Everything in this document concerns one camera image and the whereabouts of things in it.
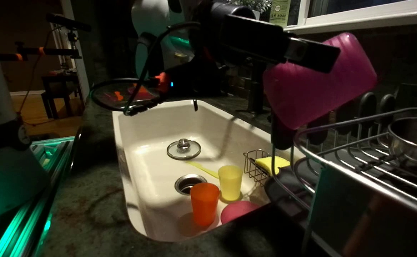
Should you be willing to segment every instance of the countertop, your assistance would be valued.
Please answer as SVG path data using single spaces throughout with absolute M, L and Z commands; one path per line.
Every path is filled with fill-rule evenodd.
M 230 113 L 247 107 L 237 97 L 205 100 Z M 267 115 L 254 120 L 249 113 L 240 116 L 267 130 Z M 300 256 L 303 230 L 274 203 L 189 240 L 145 237 L 129 222 L 112 112 L 87 103 L 80 132 L 70 176 L 56 195 L 52 229 L 37 256 Z

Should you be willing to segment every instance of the sink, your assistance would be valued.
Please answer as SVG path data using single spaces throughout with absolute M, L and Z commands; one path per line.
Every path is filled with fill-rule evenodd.
M 192 200 L 176 190 L 179 179 L 199 176 L 219 186 L 205 170 L 224 165 L 244 169 L 244 152 L 270 149 L 266 132 L 206 102 L 199 102 L 197 112 L 192 100 L 163 103 L 133 117 L 113 112 L 113 125 L 129 219 L 139 233 L 159 242 L 190 239 L 220 226 L 219 219 L 206 230 L 193 226 Z M 180 139 L 197 142 L 200 155 L 190 162 L 169 157 L 169 145 Z M 257 206 L 269 203 L 263 186 L 247 175 L 242 193 Z M 220 200 L 217 215 L 226 206 Z

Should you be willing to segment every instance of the pink object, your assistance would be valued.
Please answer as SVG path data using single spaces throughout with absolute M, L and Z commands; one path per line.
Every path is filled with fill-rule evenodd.
M 299 129 L 377 86 L 377 75 L 359 40 L 342 33 L 324 42 L 340 49 L 330 73 L 282 63 L 263 75 L 264 95 L 289 129 Z
M 226 206 L 222 212 L 222 225 L 236 220 L 250 212 L 254 212 L 257 206 L 252 202 L 236 202 Z

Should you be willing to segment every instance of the cup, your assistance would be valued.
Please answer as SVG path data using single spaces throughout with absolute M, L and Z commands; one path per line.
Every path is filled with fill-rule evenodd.
M 237 202 L 240 195 L 243 172 L 237 166 L 223 166 L 219 170 L 222 199 L 224 202 Z
M 213 225 L 217 213 L 220 190 L 212 183 L 199 183 L 192 189 L 193 223 L 200 229 Z

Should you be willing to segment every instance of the drain strainer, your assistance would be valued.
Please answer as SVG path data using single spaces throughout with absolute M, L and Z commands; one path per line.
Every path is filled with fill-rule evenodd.
M 190 195 L 195 185 L 206 183 L 207 180 L 199 175 L 186 175 L 176 182 L 176 190 L 180 195 Z
M 177 160 L 195 159 L 200 155 L 200 145 L 195 140 L 180 139 L 167 147 L 167 156 Z

